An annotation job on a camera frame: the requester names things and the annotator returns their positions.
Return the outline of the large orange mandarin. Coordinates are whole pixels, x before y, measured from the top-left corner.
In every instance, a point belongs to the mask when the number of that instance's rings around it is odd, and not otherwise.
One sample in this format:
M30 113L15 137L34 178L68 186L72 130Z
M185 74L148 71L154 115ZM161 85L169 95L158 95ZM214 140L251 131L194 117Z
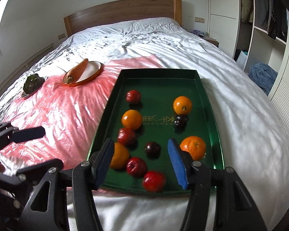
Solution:
M188 152L195 161L201 160L206 153L206 143L202 138L197 136L185 138L180 143L180 148L181 150Z

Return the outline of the small orange mandarin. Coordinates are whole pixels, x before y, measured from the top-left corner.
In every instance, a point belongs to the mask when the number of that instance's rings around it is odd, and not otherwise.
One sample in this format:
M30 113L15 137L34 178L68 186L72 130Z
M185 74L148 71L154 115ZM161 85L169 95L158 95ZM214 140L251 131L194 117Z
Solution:
M129 157L129 150L121 143L116 142L114 154L109 167L114 170L123 169L128 163Z

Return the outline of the dark plum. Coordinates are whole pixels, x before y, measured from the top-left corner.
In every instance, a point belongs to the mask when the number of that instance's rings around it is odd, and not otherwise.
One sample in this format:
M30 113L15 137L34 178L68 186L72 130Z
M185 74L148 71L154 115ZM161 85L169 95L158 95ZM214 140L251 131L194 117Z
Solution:
M158 159L161 153L161 146L154 141L148 142L144 150L149 159Z
M180 131L183 131L188 123L187 115L176 115L174 119L174 127Z

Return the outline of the dark red apple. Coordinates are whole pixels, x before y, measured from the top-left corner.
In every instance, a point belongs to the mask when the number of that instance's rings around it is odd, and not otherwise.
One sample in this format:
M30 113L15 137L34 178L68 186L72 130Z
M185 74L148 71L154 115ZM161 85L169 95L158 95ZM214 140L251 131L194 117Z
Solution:
M141 93L137 90L130 90L126 93L125 99L130 104L138 104L141 100Z
M136 133L130 128L120 128L117 134L117 142L124 146L133 144L137 139Z

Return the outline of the smooth orange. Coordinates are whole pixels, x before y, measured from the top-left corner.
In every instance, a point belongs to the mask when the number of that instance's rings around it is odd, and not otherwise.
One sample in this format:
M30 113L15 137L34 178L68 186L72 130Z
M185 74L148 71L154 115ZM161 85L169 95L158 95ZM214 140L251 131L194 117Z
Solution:
M173 110L178 115L188 115L192 106L192 101L186 96L179 96L173 102Z

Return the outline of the pink plastic sheet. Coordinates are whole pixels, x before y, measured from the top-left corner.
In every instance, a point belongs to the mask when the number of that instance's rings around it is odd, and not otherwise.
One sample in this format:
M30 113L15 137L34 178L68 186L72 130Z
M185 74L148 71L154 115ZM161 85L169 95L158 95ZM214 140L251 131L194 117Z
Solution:
M6 174L51 159L61 159L70 169L85 160L97 131L108 98L123 69L160 68L155 55L113 60L104 65L93 81L68 87L62 76L50 76L33 96L21 98L17 93L2 110L2 122L19 129L43 126L40 139L11 143L0 151L0 162Z

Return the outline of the green metal tray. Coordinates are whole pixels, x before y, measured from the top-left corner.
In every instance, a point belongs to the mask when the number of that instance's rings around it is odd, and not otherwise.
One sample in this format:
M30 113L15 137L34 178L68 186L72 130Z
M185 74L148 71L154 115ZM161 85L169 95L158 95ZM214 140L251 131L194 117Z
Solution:
M126 93L137 90L141 93L138 104L126 101ZM179 96L192 101L192 111L187 115L188 123L183 131L174 127L177 115L173 102ZM149 171L158 171L166 177L166 184L160 197L187 196L182 189L168 155L167 142L174 138L181 143L185 138L197 136L206 143L202 163L209 168L223 169L223 153L218 127L202 79L195 70L187 69L125 69L122 70L113 87L103 112L97 132L89 149L89 155L100 150L107 138L117 139L121 119L128 110L137 110L142 115L142 125L135 130L136 141L127 146L131 157L145 161ZM149 159L145 153L148 142L161 146L158 159Z

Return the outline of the white bed sheet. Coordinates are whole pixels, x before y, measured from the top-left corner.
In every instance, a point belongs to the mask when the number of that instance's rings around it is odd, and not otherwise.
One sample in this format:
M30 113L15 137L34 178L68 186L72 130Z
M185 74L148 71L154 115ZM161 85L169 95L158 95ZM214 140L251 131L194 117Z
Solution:
M289 209L289 135L265 93L214 45L169 18L87 28L64 41L0 98L0 119L17 95L28 99L50 76L62 76L84 59L104 65L155 55L160 68L198 71L213 108L227 166L243 180L269 230Z

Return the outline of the orange carrot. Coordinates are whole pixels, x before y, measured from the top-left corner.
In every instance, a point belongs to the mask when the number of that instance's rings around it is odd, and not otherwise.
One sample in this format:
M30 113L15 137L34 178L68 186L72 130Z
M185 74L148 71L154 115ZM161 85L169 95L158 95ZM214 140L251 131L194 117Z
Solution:
M66 77L64 79L66 84L72 84L79 80L79 78L82 76L83 72L85 71L87 65L89 63L88 59L84 59L82 62L80 62L76 67L70 69L66 73Z

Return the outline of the orange rimmed white plate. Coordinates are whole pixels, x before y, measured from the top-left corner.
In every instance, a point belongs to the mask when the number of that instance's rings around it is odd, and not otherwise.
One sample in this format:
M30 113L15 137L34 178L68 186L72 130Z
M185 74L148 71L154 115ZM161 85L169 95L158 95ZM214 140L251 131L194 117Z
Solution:
M79 85L83 85L95 79L102 72L102 68L103 64L101 62L89 61L85 71L83 72L82 76L79 78L77 82L72 84L66 84L64 81L66 74L64 75L62 81L69 87L76 87Z

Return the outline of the blue towel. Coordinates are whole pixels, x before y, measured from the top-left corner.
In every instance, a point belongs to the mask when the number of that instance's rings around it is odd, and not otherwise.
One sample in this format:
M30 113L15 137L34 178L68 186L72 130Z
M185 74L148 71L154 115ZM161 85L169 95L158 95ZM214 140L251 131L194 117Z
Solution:
M248 74L248 77L257 84L266 95L269 95L277 76L278 72L265 63L252 65Z

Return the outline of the white wardrobe shelving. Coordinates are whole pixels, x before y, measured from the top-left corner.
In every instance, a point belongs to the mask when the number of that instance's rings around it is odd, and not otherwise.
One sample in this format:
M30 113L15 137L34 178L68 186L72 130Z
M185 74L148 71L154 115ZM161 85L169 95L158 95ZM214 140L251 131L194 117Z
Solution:
M256 64L277 73L268 99L289 135L289 11L281 0L209 0L208 31L248 74Z

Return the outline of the wooden headboard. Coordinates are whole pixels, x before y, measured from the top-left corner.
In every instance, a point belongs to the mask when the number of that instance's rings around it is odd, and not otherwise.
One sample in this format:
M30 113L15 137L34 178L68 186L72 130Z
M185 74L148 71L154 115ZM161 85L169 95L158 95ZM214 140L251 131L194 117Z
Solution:
M94 26L159 17L182 26L182 0L118 0L80 10L65 17L64 23L67 36L71 36Z

